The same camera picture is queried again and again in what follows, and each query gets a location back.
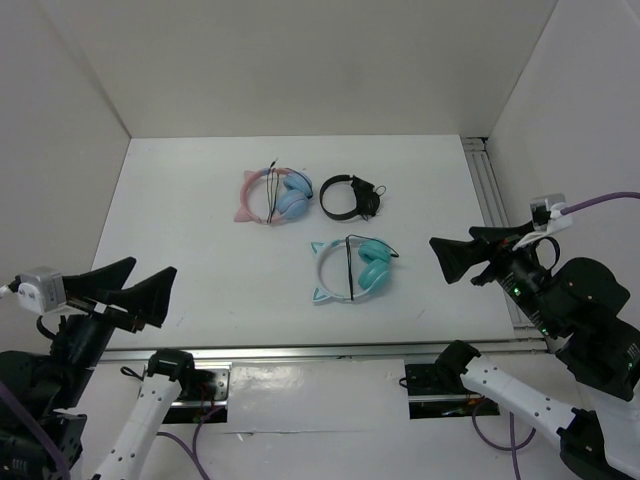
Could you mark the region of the pink blue cat-ear headphones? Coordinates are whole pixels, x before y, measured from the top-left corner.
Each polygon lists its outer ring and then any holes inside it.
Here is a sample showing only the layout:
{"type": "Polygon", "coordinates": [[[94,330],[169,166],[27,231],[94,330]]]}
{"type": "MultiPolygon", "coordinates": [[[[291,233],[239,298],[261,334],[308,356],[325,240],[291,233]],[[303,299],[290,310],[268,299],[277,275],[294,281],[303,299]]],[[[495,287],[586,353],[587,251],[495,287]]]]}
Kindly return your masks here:
{"type": "Polygon", "coordinates": [[[294,221],[306,214],[313,196],[312,182],[302,172],[274,165],[256,171],[246,170],[234,222],[273,225],[294,221]],[[267,186],[268,213],[265,218],[255,214],[249,206],[250,191],[261,179],[266,180],[267,186]]]}

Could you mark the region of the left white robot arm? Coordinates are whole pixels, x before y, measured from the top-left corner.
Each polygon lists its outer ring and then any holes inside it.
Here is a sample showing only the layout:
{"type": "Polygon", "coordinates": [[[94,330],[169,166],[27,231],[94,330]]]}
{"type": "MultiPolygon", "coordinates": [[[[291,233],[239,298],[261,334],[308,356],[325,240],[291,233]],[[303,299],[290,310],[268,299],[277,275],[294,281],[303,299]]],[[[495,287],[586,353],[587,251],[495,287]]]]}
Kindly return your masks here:
{"type": "MultiPolygon", "coordinates": [[[[48,354],[1,354],[1,476],[68,479],[83,451],[84,414],[73,413],[115,330],[136,333],[161,327],[177,275],[167,267],[127,287],[136,260],[65,276],[49,267],[18,274],[2,286],[20,306],[43,319],[58,318],[56,332],[37,330],[51,342],[48,354]]],[[[172,404],[196,390],[191,354],[160,349],[150,358],[128,420],[94,473],[96,479],[136,479],[172,404]]]]}

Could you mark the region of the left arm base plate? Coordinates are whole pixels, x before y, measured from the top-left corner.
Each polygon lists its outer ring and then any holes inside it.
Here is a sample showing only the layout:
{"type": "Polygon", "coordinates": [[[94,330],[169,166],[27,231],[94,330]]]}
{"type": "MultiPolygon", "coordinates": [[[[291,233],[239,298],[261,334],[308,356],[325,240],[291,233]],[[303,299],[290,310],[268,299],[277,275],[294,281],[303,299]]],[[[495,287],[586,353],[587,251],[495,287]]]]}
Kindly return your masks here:
{"type": "Polygon", "coordinates": [[[197,370],[189,386],[172,403],[166,425],[221,424],[227,422],[230,368],[197,370]]]}

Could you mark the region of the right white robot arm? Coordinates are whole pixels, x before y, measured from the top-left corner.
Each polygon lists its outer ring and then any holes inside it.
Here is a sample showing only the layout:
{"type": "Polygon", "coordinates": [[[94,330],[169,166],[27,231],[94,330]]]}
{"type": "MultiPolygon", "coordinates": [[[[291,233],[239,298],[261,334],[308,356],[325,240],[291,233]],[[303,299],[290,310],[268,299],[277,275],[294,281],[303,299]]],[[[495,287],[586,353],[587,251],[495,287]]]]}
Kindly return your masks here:
{"type": "Polygon", "coordinates": [[[467,242],[433,237],[429,244],[447,283],[473,266],[472,284],[498,283],[545,337],[564,339],[556,351],[591,396],[585,410],[553,398],[500,370],[471,344],[456,340],[432,364],[406,367],[411,393],[474,392],[506,407],[545,435],[565,466],[582,479],[639,476],[639,332],[618,318],[630,298],[602,263],[585,257],[557,272],[537,247],[554,239],[532,222],[520,227],[472,227],[467,242]]]}

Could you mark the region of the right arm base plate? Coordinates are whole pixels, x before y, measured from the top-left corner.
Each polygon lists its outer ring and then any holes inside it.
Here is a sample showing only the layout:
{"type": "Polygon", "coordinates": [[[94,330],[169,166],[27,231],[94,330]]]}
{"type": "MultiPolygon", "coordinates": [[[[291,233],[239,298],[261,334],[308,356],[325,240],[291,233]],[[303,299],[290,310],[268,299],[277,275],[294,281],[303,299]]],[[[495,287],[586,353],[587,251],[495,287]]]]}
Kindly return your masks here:
{"type": "Polygon", "coordinates": [[[446,383],[435,364],[406,364],[398,381],[408,395],[412,420],[471,417],[485,398],[461,384],[446,383]]]}

